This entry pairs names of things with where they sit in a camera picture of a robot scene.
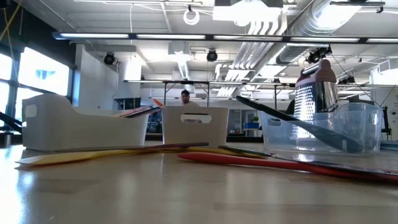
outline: table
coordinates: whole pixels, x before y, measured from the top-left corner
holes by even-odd
[[[262,144],[234,145],[262,149]],[[15,169],[15,160],[37,154],[22,146],[0,149],[0,223],[398,221],[398,187],[393,185],[280,169],[199,164],[181,161],[175,154]],[[393,152],[359,158],[293,155],[398,169],[398,154]]]

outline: man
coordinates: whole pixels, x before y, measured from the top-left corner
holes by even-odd
[[[189,92],[187,90],[182,90],[181,101],[182,101],[182,106],[199,106],[199,104],[189,101]]]

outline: orange object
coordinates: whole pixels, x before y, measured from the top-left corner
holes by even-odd
[[[376,182],[392,182],[395,184],[398,183],[398,177],[395,176],[351,172],[345,170],[331,169],[327,167],[319,167],[299,162],[275,162],[267,161],[265,159],[228,156],[207,152],[184,152],[178,154],[178,157],[190,161],[204,162],[210,164],[273,167],[280,169],[301,170],[313,172],[314,174],[329,175],[333,177],[343,177],[349,179],[359,179]]]
[[[154,103],[158,106],[158,107],[163,107],[164,104],[162,102],[160,102],[159,100],[156,99],[152,99],[154,101]]]

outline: overhead rack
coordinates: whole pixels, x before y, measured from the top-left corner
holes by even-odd
[[[242,85],[260,85],[260,86],[273,86],[274,87],[274,103],[275,103],[275,109],[277,109],[277,87],[288,87],[288,89],[294,89],[295,84],[294,83],[251,83],[251,82],[210,82],[210,81],[191,81],[191,80],[124,80],[126,83],[159,83],[159,84],[164,84],[164,104],[166,103],[166,99],[178,99],[178,97],[166,97],[167,92],[175,85],[175,84],[181,84],[181,85],[194,85],[194,84],[203,84],[207,85],[207,98],[201,98],[202,100],[207,100],[207,106],[209,106],[209,92],[210,92],[210,85],[237,85],[237,86],[242,86]],[[171,86],[169,89],[167,89],[167,84],[173,83],[173,86]],[[359,85],[353,85],[353,84],[337,84],[337,87],[354,87],[354,88],[394,88],[396,87],[395,85],[372,85],[372,84],[359,84]]]

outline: white plastic bin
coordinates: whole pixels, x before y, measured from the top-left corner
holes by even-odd
[[[23,100],[22,143],[26,148],[39,151],[144,145],[148,115],[118,118],[110,116],[109,111],[101,116],[87,113],[77,112],[64,96],[56,94]]]
[[[162,108],[163,143],[208,142],[226,144],[228,109],[165,106]]]
[[[327,146],[293,122],[281,121],[261,113],[266,149],[288,149],[315,152],[350,153]],[[319,127],[343,134],[362,145],[356,154],[380,151],[382,109],[365,103],[347,103],[334,113],[318,113],[309,121]]]

